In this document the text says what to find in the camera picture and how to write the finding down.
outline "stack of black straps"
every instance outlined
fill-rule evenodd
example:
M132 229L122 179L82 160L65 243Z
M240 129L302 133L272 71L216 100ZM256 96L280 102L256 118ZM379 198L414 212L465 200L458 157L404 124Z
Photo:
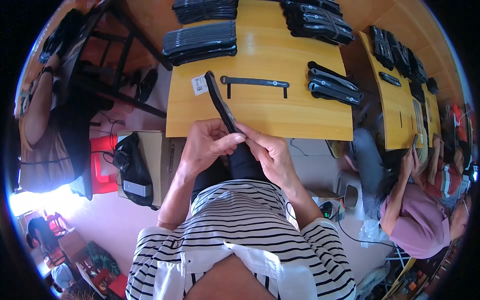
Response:
M287 27L295 37L348 45L355 40L352 28L343 21L340 6L332 0L280 0Z
M363 93L350 79L342 76L315 61L308 63L308 78L312 96L315 98L337 100L339 102L358 106L363 99Z
M387 31L372 25L370 26L370 35L372 36L373 55L382 66L393 71L395 62L388 43Z
M163 55L174 65L237 54L235 21L224 21L167 32Z
M175 0L172 9L182 24L237 18L238 0Z
M374 25L370 26L373 54L390 71L397 68L400 75L418 84L427 83L428 77L423 64L412 50L400 43L395 36Z

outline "red plastic stool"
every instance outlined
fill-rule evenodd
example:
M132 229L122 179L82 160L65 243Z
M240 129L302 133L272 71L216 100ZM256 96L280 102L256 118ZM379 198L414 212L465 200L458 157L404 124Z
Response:
M120 274L117 278L110 283L108 286L115 294L125 299L127 295L125 294L125 290L127 289L127 277L124 274Z
M106 135L99 138L90 139L92 152L107 151L113 153L112 148L117 145L116 135ZM116 192L117 173L102 175L100 160L103 159L103 153L90 154L90 169L92 174L92 194L106 194L109 192Z

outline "yellow table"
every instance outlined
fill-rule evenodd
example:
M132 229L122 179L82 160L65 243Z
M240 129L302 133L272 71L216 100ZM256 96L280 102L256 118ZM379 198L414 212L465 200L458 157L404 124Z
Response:
M377 58L373 55L372 40L370 39L370 36L363 32L359 32L359 35L362 44L367 50L373 71L375 72L375 79L377 81L380 100L382 102L385 128L385 149L410 148L412 147L413 137L416 133L419 135L419 141L421 141L421 137L423 136L421 106L419 106L420 114L416 113L414 108L414 102L416 102L417 105L419 105L420 102L415 100L411 95L407 78L402 77L396 68L394 68L393 71L390 71L377 61ZM402 86L398 87L382 80L378 75L379 72L385 72L396 77Z
M433 147L433 134L436 133L442 137L437 96L428 91L426 84L422 84L421 87L425 94L425 110L428 120L428 147Z
M211 23L198 22L190 25ZM219 118L207 93L195 96L191 80L213 71L224 101L235 118L262 132L292 138L351 141L351 108L335 100L315 99L307 88L311 60L345 75L337 46L292 37L278 3L242 0L237 17L234 57L191 62L173 68L167 110L167 137L187 136L195 120ZM260 78L290 83L288 99L277 87L220 83L228 77Z

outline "hand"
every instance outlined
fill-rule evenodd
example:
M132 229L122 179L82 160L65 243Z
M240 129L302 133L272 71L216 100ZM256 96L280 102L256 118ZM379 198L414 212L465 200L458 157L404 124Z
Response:
M60 58L57 54L53 54L50 56L48 59L47 63L45 64L45 67L52 67L52 70L56 72L60 66Z
M412 173L415 164L415 159L412 155L412 149L409 149L407 153L402 157L402 165L400 167L400 176L409 177Z
M412 177L417 177L419 175L419 169L420 169L420 162L419 162L419 156L417 155L417 150L413 148L413 167L412 167Z
M222 119L195 121L190 127L178 172L196 177L220 155L233 154L237 144L243 143L241 133L228 133Z
M247 136L246 143L256 160L260 161L265 176L281 189L287 190L300 183L292 157L284 138L271 136L236 122Z
M433 148L435 150L440 150L440 147L442 146L442 144L443 144L443 141L440 138L438 137L433 138Z

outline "red chair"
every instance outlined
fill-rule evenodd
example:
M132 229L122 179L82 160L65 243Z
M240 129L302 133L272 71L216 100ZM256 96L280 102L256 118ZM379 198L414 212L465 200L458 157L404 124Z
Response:
M106 135L99 138L90 139L91 152L94 151L107 151L113 153L112 148L117 145L116 135ZM105 194L109 192L116 192L118 190L117 185L117 173L102 175L100 160L104 159L103 153L91 153L90 154L90 169L92 174L92 194Z
M127 295L125 290L127 289L127 277L124 274L120 274L117 278L108 286L115 294L119 295L122 299L126 299Z
M45 217L45 221L47 221L49 223L48 225L55 235L59 235L59 234L67 232L67 230L65 228L60 226L60 223L59 223L59 218L60 217L61 217L61 215L57 212L55 213L54 216L48 215L48 216Z

